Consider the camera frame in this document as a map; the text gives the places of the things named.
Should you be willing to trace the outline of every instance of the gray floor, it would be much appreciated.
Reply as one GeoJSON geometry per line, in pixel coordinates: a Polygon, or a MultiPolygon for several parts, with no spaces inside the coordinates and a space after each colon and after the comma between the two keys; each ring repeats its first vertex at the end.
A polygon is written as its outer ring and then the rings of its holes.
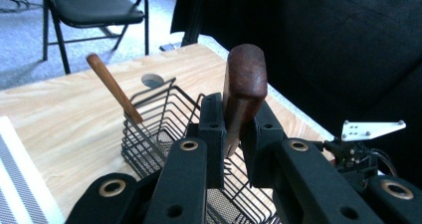
{"type": "MultiPolygon", "coordinates": [[[[0,90],[11,89],[47,79],[63,76],[64,69],[58,46],[49,47],[48,61],[42,61],[43,11],[42,0],[28,0],[29,9],[20,12],[0,12],[0,90]]],[[[180,42],[183,33],[170,34],[172,13],[176,0],[149,0],[150,54],[161,51],[159,46],[180,42]]],[[[16,5],[0,0],[0,9],[12,9],[16,5]]],[[[65,39],[89,37],[101,34],[99,29],[73,29],[62,26],[65,39]]],[[[85,57],[97,53],[106,64],[113,64],[144,56],[143,23],[129,26],[116,51],[111,48],[115,40],[97,40],[67,45],[72,73],[90,69],[85,57]]],[[[56,41],[50,21],[49,39],[56,41]]],[[[227,51],[212,38],[201,36],[199,43],[210,47],[224,59],[227,51]]]]}

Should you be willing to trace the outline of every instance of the tool handle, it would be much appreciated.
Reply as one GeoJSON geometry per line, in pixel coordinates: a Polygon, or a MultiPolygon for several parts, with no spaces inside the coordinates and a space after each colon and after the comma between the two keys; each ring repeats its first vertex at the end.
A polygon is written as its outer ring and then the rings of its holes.
{"type": "Polygon", "coordinates": [[[97,76],[99,76],[99,78],[102,80],[111,94],[115,97],[115,99],[120,103],[127,115],[129,115],[135,123],[143,122],[139,112],[137,112],[136,108],[121,90],[120,86],[108,71],[106,65],[103,63],[100,57],[97,54],[90,54],[87,56],[87,62],[90,64],[91,68],[93,68],[97,76]]]}
{"type": "Polygon", "coordinates": [[[244,44],[230,51],[224,81],[223,110],[226,122],[224,153],[235,153],[242,139],[243,126],[253,121],[267,95],[264,52],[244,44]]]}

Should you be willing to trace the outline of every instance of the metal bracket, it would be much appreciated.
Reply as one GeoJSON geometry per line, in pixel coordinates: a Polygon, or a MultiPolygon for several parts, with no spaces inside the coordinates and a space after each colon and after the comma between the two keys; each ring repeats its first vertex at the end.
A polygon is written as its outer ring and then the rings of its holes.
{"type": "Polygon", "coordinates": [[[369,140],[393,131],[405,128],[406,123],[399,122],[349,122],[343,124],[342,141],[369,140]]]}

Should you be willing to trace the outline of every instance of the black wire basket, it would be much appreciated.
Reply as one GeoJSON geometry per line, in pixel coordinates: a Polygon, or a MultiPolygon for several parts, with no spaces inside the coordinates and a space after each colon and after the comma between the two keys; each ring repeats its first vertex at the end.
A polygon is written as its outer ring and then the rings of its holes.
{"type": "MultiPolygon", "coordinates": [[[[198,123],[200,102],[192,100],[175,79],[135,94],[131,102],[142,115],[136,124],[125,115],[121,155],[142,179],[164,166],[172,143],[198,123]]],[[[242,150],[224,161],[224,188],[207,191],[207,223],[280,223],[270,189],[250,185],[242,150]]]]}

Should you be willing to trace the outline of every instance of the black chair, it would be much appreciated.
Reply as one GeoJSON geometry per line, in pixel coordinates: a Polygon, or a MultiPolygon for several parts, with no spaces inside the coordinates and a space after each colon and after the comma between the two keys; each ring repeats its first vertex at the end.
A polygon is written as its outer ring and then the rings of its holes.
{"type": "Polygon", "coordinates": [[[70,74],[71,70],[65,49],[66,43],[117,38],[112,48],[116,50],[128,25],[141,23],[143,20],[145,20],[145,55],[148,55],[148,0],[144,0],[145,13],[137,8],[140,1],[136,0],[133,3],[130,0],[44,0],[43,60],[48,59],[49,45],[59,45],[65,72],[70,74]],[[57,42],[48,41],[49,9],[56,30],[57,42]],[[61,22],[74,28],[100,28],[105,35],[65,41],[60,26],[61,22]],[[124,25],[124,27],[120,34],[115,34],[107,28],[112,25],[124,25]]]}

